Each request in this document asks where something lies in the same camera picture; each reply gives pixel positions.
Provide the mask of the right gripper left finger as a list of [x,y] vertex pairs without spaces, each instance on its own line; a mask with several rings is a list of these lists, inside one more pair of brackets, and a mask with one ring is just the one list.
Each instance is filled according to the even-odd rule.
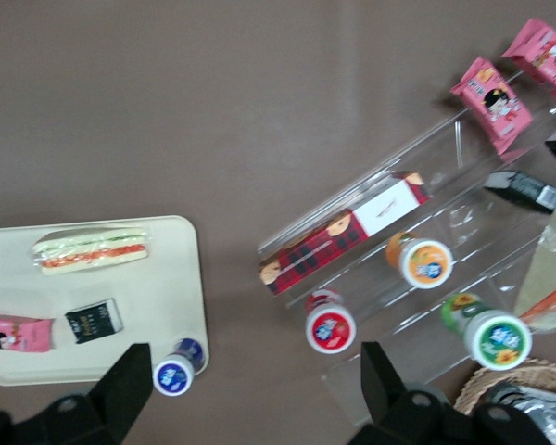
[[14,426],[15,444],[121,444],[152,394],[151,349],[131,345],[85,394]]

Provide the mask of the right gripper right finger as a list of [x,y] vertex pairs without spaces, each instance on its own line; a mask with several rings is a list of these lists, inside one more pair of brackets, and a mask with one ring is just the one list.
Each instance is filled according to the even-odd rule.
[[471,444],[471,420],[432,389],[404,384],[378,342],[360,349],[360,384],[371,422],[351,444]]

